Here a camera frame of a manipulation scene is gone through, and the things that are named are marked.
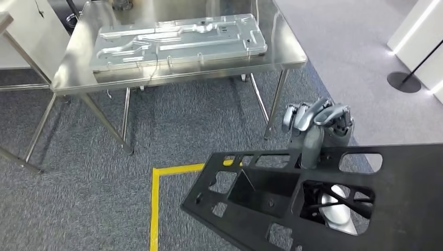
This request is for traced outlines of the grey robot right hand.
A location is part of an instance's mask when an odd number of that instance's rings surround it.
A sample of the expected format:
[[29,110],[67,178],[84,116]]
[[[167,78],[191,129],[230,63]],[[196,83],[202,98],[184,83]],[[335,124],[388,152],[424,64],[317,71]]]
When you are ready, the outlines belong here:
[[348,146],[354,119],[348,105],[320,97],[313,103],[288,104],[282,131],[291,132],[288,148],[300,149],[299,166],[315,169],[323,147]]

